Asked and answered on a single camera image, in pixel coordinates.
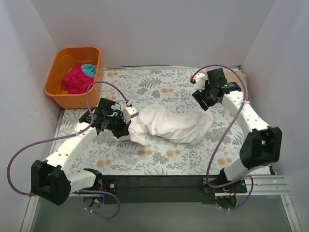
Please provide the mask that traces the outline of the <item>white t shirt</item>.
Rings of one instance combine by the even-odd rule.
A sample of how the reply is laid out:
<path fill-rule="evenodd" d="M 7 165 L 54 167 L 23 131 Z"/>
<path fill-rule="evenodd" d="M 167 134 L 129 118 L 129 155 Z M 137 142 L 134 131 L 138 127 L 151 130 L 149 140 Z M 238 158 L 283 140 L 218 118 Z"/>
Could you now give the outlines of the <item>white t shirt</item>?
<path fill-rule="evenodd" d="M 131 119 L 128 127 L 129 139 L 141 145 L 146 144 L 146 136 L 158 136 L 174 144 L 200 143 L 214 122 L 208 111 L 173 113 L 160 104 L 152 104 L 142 109 Z"/>

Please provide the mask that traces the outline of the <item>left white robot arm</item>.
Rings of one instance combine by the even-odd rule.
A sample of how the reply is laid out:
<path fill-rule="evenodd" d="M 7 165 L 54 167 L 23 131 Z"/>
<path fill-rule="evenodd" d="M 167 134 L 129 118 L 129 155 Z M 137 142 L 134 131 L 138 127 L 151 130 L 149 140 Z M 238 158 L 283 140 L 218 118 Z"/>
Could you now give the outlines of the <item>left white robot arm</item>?
<path fill-rule="evenodd" d="M 87 110 L 79 119 L 71 138 L 44 161 L 36 160 L 31 167 L 30 192 L 56 205 L 63 204 L 71 193 L 102 190 L 102 174 L 85 168 L 76 174 L 69 174 L 73 162 L 101 132 L 111 131 L 117 139 L 129 135 L 131 120 L 139 112 L 131 104 L 119 110 L 116 102 L 101 98 L 98 106 Z"/>

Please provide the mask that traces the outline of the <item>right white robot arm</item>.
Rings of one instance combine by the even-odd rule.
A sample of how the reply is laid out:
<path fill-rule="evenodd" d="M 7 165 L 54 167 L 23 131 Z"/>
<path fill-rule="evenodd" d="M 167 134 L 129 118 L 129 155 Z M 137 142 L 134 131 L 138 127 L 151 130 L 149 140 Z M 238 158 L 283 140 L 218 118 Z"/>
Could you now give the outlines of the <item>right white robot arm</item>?
<path fill-rule="evenodd" d="M 207 73 L 199 69 L 190 82 L 197 87 L 192 96 L 203 110 L 220 103 L 234 116 L 232 123 L 238 123 L 246 137 L 239 158 L 224 167 L 214 180 L 206 177 L 208 188 L 229 192 L 252 171 L 279 160 L 282 131 L 271 127 L 255 112 L 248 101 L 244 81 L 237 75 L 238 82 L 228 82 L 225 68 L 214 65 Z"/>

